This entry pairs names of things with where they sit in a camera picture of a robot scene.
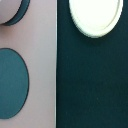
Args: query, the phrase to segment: round hole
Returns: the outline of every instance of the round hole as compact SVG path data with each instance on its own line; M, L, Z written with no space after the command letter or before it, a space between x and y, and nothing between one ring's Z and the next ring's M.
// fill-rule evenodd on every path
M29 76L23 58L14 50L0 49L0 119L20 112L29 90Z
M20 8L18 9L17 13L14 15L12 19L4 23L4 25L10 26L19 22L23 18L23 16L26 14L29 4L30 4L30 0L22 0Z
M102 37L117 24L123 0L69 0L77 28L92 38Z

